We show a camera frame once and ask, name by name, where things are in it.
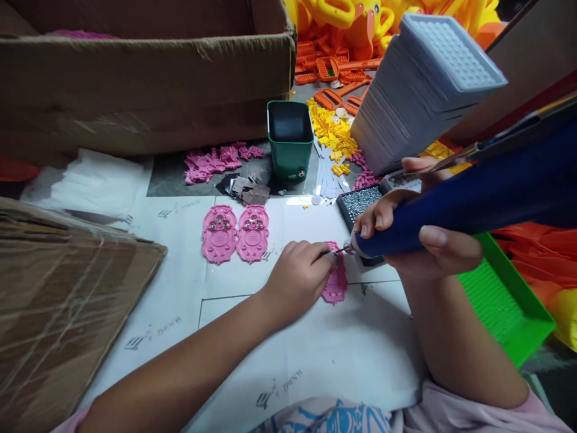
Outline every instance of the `stack of plastic trays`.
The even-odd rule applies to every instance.
[[[452,17],[405,14],[350,129],[375,174],[416,156],[507,80]]]

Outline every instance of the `pink sleeve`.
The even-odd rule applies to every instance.
[[[549,414],[541,400],[530,390],[527,401],[515,409],[500,409],[475,403],[427,381],[422,401],[404,410],[405,431],[461,431],[571,433],[558,417]]]
[[[84,406],[82,409],[80,409],[78,412],[76,412],[74,415],[52,430],[52,433],[76,433],[78,427],[80,427],[80,424],[82,424],[84,418],[86,418],[90,406],[92,406],[92,403]]]

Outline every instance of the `blue tool handle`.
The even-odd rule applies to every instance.
[[[526,221],[577,226],[577,120],[545,140],[487,158],[394,211],[388,230],[355,236],[368,257],[422,248],[424,225],[468,233]]]

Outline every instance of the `cardboard box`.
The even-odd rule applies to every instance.
[[[0,39],[0,152],[26,161],[265,137],[266,103],[289,98],[296,32],[282,0],[6,2],[0,35],[20,37]],[[122,39],[22,36],[30,27]]]
[[[79,403],[166,247],[0,198],[0,431],[47,432]]]
[[[533,0],[489,46],[509,83],[483,100],[446,137],[484,141],[577,90],[577,2]]]

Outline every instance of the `finger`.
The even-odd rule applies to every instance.
[[[388,229],[393,221],[392,212],[397,206],[411,198],[419,195],[416,191],[408,189],[394,189],[387,193],[383,198],[377,201],[374,207],[375,228],[377,230]]]
[[[321,254],[330,253],[332,248],[329,244],[325,242],[315,242],[314,244],[308,245],[304,250],[300,252],[300,255],[305,260],[306,263],[315,262]]]
[[[422,226],[419,240],[448,274],[475,269],[483,260],[483,247],[472,236],[436,226]]]
[[[311,270],[315,275],[319,277],[323,276],[323,278],[328,278],[329,274],[332,271],[332,260],[329,260],[327,257],[323,256],[317,259],[312,265]]]
[[[374,208],[377,205],[375,201],[366,210],[359,215],[359,222],[361,224],[361,237],[368,239],[374,233]]]
[[[355,218],[355,225],[353,226],[353,233],[358,233],[361,230],[361,216],[362,216],[362,214],[357,215]]]
[[[423,183],[421,186],[422,191],[435,186],[437,183],[448,179],[453,174],[449,170],[439,170],[434,173],[423,173],[424,171],[431,170],[439,161],[432,156],[424,156],[423,158],[403,158],[401,163],[403,164],[403,169],[405,173],[419,173],[419,179]]]
[[[284,247],[283,251],[281,254],[288,254],[291,252],[291,250],[296,246],[296,242],[295,241],[290,241],[286,247]]]
[[[320,282],[320,284],[317,286],[317,289],[315,290],[315,293],[314,293],[314,299],[315,300],[320,298],[321,294],[323,293],[323,290],[326,287],[326,282],[329,280],[330,276],[331,276],[331,273],[329,271],[329,272],[327,272],[327,274],[325,275],[323,280]]]
[[[300,241],[295,245],[295,247],[293,248],[293,250],[290,253],[293,256],[299,256],[306,249],[306,247],[308,247],[310,245],[311,245],[311,243],[308,241]]]

